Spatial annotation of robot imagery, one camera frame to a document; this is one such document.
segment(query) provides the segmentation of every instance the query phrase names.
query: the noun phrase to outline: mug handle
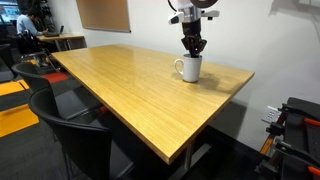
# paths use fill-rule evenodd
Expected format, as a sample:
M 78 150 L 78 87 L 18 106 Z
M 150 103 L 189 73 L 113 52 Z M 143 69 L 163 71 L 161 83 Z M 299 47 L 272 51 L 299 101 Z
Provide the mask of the mug handle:
M 179 71 L 178 68 L 177 68 L 177 63 L 178 62 L 181 62 L 182 63 L 182 67 L 183 67 L 183 60 L 182 59 L 177 59 L 174 61 L 174 67 L 176 68 L 176 70 L 178 71 L 178 73 L 183 76 L 183 71 Z

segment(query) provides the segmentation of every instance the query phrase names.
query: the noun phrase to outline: white wall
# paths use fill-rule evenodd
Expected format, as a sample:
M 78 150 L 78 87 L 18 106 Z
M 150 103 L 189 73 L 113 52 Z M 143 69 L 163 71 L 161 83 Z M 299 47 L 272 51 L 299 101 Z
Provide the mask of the white wall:
M 83 29 L 76 0 L 49 4 L 55 23 L 83 33 L 88 47 L 126 43 L 186 53 L 181 25 L 167 23 L 173 12 L 166 0 L 128 0 L 132 33 Z M 320 103 L 320 8 L 296 0 L 220 0 L 213 8 L 220 17 L 202 20 L 204 59 L 256 74 L 211 125 L 259 150 L 267 136 L 260 121 L 267 105 L 281 107 L 290 96 Z

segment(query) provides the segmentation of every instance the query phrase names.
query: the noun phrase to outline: table top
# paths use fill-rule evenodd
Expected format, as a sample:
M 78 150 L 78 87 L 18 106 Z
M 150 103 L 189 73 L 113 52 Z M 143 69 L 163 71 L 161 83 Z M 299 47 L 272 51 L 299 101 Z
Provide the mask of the table top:
M 187 83 L 173 65 L 180 56 L 123 44 L 53 56 L 167 164 L 254 75 L 204 61 Z
M 73 34 L 73 33 L 63 33 L 55 37 L 45 37 L 45 36 L 37 36 L 37 37 L 39 38 L 40 41 L 54 41 L 54 40 L 84 38 L 84 36 L 81 34 Z

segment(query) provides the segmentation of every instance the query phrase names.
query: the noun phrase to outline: cable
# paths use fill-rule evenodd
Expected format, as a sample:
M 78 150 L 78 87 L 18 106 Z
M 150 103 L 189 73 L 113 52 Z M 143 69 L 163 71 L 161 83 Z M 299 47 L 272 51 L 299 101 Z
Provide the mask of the cable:
M 171 9 L 174 10 L 174 12 L 177 12 L 177 10 L 172 6 L 170 0 L 168 0 L 168 4 L 169 4 L 169 6 L 171 7 Z

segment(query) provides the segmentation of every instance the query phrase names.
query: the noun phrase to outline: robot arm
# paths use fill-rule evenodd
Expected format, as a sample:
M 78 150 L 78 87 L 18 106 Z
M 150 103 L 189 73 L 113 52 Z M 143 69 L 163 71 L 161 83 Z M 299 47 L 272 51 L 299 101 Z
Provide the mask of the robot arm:
M 201 17 L 218 17 L 218 11 L 205 13 L 200 8 L 208 8 L 218 0 L 178 0 L 178 11 L 169 17 L 169 24 L 182 23 L 184 38 L 181 39 L 191 57 L 199 57 L 207 41 L 201 39 Z

